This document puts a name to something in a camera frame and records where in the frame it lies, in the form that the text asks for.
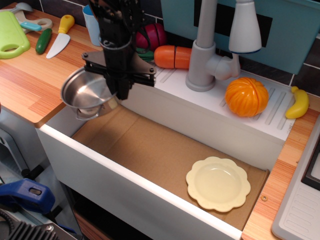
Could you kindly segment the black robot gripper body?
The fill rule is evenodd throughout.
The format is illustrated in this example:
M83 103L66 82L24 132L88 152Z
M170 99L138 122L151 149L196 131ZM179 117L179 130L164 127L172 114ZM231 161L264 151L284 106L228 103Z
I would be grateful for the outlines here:
M85 69L92 73L108 76L115 81L121 77L129 78L131 84L137 83L155 86L156 69L140 58L136 43L132 37L121 46L104 40L100 43L101 51L84 52Z

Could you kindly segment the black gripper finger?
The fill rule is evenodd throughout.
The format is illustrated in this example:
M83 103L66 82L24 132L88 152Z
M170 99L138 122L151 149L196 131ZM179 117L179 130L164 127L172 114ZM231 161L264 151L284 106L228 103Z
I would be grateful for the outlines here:
M117 95L119 92L118 77L114 75L106 75L106 84L112 95Z
M132 88L132 81L129 78L121 78L117 80L117 98L126 100L129 96L129 91Z

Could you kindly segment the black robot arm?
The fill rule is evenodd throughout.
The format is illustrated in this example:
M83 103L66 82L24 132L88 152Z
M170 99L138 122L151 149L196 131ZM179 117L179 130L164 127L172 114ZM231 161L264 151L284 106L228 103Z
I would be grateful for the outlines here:
M110 92L126 100L134 84L155 85L156 69L141 59L136 35L142 32L144 12L137 0L91 0L98 22L101 51L82 54L85 70L105 78Z

